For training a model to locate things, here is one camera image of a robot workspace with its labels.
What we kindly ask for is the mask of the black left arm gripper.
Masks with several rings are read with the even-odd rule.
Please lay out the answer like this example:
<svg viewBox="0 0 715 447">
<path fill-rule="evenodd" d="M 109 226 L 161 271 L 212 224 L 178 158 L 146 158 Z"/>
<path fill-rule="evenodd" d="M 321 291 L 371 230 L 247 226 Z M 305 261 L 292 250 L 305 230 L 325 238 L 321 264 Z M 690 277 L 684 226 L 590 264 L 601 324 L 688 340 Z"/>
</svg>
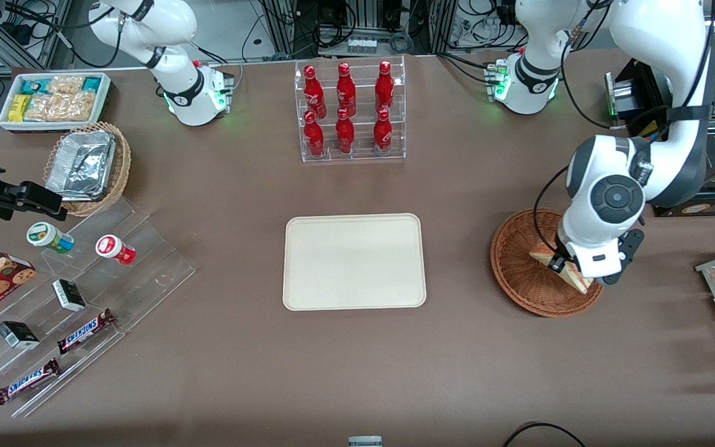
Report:
<svg viewBox="0 0 715 447">
<path fill-rule="evenodd" d="M 624 235 L 621 235 L 621 270 L 615 274 L 610 274 L 602 278 L 602 286 L 608 287 L 616 285 L 624 274 L 625 269 L 632 263 L 633 257 L 644 241 L 644 232 L 639 228 L 631 228 Z M 554 252 L 549 261 L 549 269 L 556 274 L 561 273 L 568 263 L 572 263 L 570 255 Z"/>
</svg>

